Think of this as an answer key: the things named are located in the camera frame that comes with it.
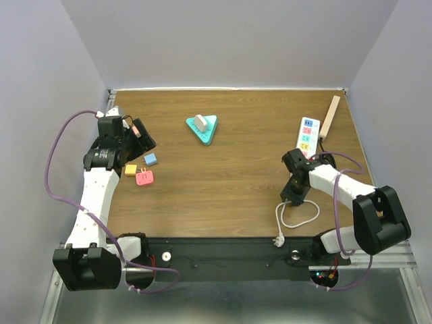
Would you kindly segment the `salmon orange charger plug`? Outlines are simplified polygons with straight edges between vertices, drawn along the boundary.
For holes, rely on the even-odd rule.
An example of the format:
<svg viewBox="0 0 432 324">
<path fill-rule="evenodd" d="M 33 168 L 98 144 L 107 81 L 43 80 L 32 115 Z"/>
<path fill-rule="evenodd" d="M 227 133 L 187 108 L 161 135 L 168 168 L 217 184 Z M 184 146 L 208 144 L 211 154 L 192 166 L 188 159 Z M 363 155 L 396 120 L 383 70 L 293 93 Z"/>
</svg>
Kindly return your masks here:
<svg viewBox="0 0 432 324">
<path fill-rule="evenodd" d="M 135 137 L 137 137 L 137 138 L 141 137 L 141 133 L 140 133 L 139 129 L 134 124 L 131 126 L 131 130 L 133 131 Z"/>
</svg>

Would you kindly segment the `blue charger plug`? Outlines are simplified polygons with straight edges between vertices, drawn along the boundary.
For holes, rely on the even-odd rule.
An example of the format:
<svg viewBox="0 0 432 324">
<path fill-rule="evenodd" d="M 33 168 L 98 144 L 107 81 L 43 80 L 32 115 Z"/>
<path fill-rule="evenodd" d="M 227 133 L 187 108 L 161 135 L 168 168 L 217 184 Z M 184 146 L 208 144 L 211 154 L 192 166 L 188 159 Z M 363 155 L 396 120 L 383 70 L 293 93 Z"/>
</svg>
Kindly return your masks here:
<svg viewBox="0 0 432 324">
<path fill-rule="evenodd" d="M 154 153 L 151 153 L 151 154 L 145 155 L 143 157 L 142 163 L 145 166 L 150 167 L 150 166 L 156 165 L 158 163 L 158 160 L 157 160 L 156 155 Z"/>
</svg>

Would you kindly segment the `yellow charger plug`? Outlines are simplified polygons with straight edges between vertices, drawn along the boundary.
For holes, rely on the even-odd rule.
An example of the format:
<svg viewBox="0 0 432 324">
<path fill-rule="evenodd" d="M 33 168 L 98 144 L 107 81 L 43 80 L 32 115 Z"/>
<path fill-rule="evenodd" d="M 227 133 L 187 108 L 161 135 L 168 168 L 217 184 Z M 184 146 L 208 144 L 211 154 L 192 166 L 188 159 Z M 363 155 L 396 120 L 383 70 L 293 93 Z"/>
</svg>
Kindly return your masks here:
<svg viewBox="0 0 432 324">
<path fill-rule="evenodd" d="M 141 172 L 141 168 L 135 164 L 127 164 L 124 167 L 124 174 L 127 177 L 135 177 L 137 173 Z"/>
</svg>

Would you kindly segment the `pink multi-socket adapter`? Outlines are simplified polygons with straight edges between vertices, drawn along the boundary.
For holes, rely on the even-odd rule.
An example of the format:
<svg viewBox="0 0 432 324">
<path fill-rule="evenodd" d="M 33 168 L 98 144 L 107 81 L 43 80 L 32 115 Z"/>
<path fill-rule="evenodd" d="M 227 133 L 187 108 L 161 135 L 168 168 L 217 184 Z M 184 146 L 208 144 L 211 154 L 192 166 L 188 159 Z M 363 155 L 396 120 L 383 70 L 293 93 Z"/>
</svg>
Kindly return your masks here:
<svg viewBox="0 0 432 324">
<path fill-rule="evenodd" d="M 135 180 L 138 186 L 150 185 L 155 181 L 153 172 L 146 169 L 140 169 L 136 173 Z"/>
</svg>

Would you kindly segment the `white grey adapter plug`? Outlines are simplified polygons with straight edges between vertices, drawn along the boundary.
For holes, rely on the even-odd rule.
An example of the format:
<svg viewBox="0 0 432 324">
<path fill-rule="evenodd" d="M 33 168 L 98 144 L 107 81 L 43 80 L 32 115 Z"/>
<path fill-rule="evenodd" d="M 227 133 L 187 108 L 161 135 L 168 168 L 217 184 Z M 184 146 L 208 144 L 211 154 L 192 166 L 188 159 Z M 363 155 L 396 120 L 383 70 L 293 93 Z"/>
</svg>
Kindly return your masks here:
<svg viewBox="0 0 432 324">
<path fill-rule="evenodd" d="M 207 131 L 207 120 L 200 114 L 194 116 L 194 125 L 201 133 Z"/>
</svg>

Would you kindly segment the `white multicolour power strip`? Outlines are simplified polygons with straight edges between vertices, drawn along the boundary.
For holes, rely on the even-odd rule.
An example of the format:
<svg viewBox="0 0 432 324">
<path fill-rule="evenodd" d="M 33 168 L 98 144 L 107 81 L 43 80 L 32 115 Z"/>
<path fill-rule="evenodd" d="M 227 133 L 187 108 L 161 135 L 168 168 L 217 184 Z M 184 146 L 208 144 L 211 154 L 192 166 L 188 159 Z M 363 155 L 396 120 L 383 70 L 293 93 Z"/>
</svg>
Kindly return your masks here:
<svg viewBox="0 0 432 324">
<path fill-rule="evenodd" d="M 310 159 L 317 152 L 320 125 L 319 120 L 309 117 L 303 117 L 300 122 L 296 148 L 300 149 L 307 159 Z"/>
</svg>

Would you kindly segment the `teal triangular power strip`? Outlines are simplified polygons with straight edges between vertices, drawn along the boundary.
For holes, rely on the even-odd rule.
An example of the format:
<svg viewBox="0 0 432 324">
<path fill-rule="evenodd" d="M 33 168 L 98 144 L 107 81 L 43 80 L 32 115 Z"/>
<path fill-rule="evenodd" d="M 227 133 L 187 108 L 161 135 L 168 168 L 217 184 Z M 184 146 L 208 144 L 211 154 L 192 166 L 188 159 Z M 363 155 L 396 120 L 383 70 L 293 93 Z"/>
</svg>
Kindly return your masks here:
<svg viewBox="0 0 432 324">
<path fill-rule="evenodd" d="M 216 115 L 195 115 L 186 119 L 186 125 L 205 146 L 209 146 L 216 131 L 218 121 L 219 119 Z"/>
</svg>

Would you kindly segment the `beige wooden power strip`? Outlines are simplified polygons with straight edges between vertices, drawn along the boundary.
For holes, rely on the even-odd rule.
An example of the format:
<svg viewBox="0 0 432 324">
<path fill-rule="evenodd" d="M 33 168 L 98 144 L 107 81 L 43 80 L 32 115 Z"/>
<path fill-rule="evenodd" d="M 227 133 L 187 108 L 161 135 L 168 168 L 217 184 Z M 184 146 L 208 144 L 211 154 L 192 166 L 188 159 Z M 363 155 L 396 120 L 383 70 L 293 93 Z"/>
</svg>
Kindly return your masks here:
<svg viewBox="0 0 432 324">
<path fill-rule="evenodd" d="M 340 102 L 340 97 L 339 96 L 333 96 L 331 103 L 330 103 L 330 106 L 329 106 L 329 109 L 327 110 L 327 114 L 325 116 L 325 119 L 321 125 L 321 129 L 319 132 L 319 138 L 321 140 L 325 140 L 327 138 L 327 135 L 328 135 L 329 129 L 331 127 L 331 123 L 334 119 L 334 116 L 335 116 L 336 110 L 338 108 L 339 102 Z"/>
</svg>

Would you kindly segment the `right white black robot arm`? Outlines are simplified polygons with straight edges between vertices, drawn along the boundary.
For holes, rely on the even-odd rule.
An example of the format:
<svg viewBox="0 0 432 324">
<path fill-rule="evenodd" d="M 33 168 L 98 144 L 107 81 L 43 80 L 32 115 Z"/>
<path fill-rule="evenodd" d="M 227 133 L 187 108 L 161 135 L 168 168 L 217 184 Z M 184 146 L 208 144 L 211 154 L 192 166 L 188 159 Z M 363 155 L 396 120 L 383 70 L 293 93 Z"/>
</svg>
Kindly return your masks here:
<svg viewBox="0 0 432 324">
<path fill-rule="evenodd" d="M 369 255 L 399 244 L 411 237 L 411 228 L 397 192 L 390 186 L 376 188 L 350 178 L 319 159 L 307 159 L 300 149 L 288 151 L 281 162 L 291 173 L 281 191 L 284 203 L 305 203 L 315 189 L 333 199 L 335 228 L 315 236 L 310 255 L 326 263 L 336 253 L 350 256 L 361 250 Z"/>
</svg>

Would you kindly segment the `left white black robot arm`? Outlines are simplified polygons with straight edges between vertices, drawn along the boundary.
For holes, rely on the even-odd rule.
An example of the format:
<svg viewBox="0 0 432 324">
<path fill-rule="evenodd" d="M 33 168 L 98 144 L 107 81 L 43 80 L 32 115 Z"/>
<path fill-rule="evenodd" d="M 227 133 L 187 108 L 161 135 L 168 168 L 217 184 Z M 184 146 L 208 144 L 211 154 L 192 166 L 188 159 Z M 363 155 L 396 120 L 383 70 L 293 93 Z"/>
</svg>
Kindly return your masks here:
<svg viewBox="0 0 432 324">
<path fill-rule="evenodd" d="M 144 233 L 116 238 L 107 230 L 114 191 L 122 169 L 155 148 L 139 119 L 127 122 L 120 113 L 97 113 L 98 136 L 83 157 L 84 187 L 75 224 L 65 246 L 53 253 L 53 264 L 70 291 L 115 289 L 131 261 L 152 265 Z"/>
</svg>

